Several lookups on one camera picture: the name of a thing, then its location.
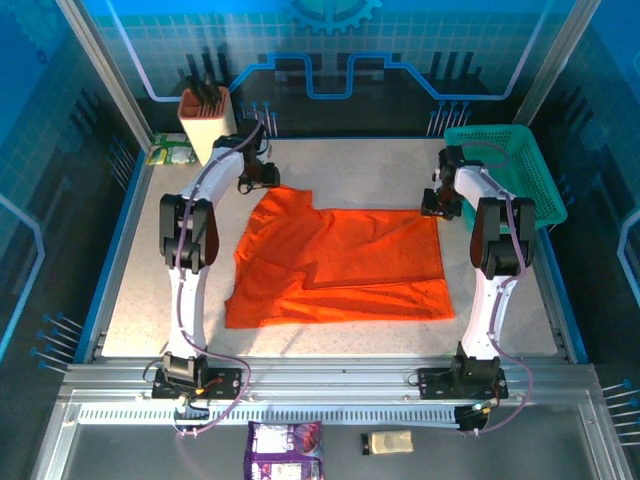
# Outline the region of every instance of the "green package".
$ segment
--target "green package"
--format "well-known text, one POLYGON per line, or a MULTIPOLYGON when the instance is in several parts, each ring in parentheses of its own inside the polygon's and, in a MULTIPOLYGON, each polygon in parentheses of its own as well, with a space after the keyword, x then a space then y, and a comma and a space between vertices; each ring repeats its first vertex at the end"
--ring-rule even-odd
POLYGON ((147 155, 147 165, 184 165, 198 158, 184 133, 156 133, 147 155))

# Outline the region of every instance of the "glass panel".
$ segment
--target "glass panel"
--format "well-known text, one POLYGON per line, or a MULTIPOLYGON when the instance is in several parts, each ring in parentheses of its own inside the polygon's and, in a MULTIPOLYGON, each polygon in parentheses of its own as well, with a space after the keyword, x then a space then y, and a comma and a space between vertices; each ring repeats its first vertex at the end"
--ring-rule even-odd
POLYGON ((638 2, 603 0, 532 126, 568 205, 551 241, 587 352, 615 367, 605 385, 640 381, 639 21, 638 2))
POLYGON ((28 477, 35 461, 62 379, 53 369, 64 370, 78 338, 56 314, 84 323, 139 146, 54 2, 0 4, 0 64, 0 470, 8 480, 28 477))
POLYGON ((85 1, 153 129, 210 66, 281 137, 510 123, 573 3, 85 1))

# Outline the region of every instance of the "orange cloth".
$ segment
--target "orange cloth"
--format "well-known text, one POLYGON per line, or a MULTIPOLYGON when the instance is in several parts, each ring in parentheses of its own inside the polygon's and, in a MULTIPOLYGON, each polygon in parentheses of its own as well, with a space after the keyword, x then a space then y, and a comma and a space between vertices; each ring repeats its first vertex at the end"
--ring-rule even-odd
POLYGON ((437 221, 414 210, 315 210, 270 190, 235 253, 227 328, 453 317, 437 221))

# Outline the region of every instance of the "speckled gray surface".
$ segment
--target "speckled gray surface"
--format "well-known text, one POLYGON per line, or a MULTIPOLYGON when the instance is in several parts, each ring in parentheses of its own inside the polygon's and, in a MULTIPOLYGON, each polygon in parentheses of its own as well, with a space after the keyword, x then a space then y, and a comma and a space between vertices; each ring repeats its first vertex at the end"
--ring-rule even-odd
MULTIPOLYGON (((440 140, 280 140, 272 160, 283 183, 310 189, 316 208, 418 208, 443 147, 440 140)), ((196 166, 156 167, 125 269, 103 355, 154 356, 169 337, 170 285, 158 252, 158 203, 179 192, 196 166)), ((233 252, 264 192, 229 188, 216 209, 220 252, 205 299, 209 350, 242 355, 444 355, 452 353, 469 321, 475 275, 470 235, 461 219, 439 221, 445 273, 456 317, 437 322, 354 322, 227 330, 224 300, 233 291, 233 252)), ((551 335, 533 272, 515 289, 503 329, 503 348, 552 355, 551 335)))

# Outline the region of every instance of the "gear logo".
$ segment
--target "gear logo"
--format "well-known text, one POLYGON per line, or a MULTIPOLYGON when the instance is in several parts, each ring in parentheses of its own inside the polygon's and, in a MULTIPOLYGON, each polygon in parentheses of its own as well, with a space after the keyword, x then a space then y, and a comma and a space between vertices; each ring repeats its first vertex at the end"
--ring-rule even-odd
POLYGON ((371 11, 381 6, 380 0, 294 0, 286 12, 300 28, 331 35, 335 30, 346 33, 349 26, 359 28, 362 20, 370 20, 371 11))
POLYGON ((40 49, 58 30, 57 8, 54 0, 0 0, 0 11, 13 13, 22 31, 40 49))

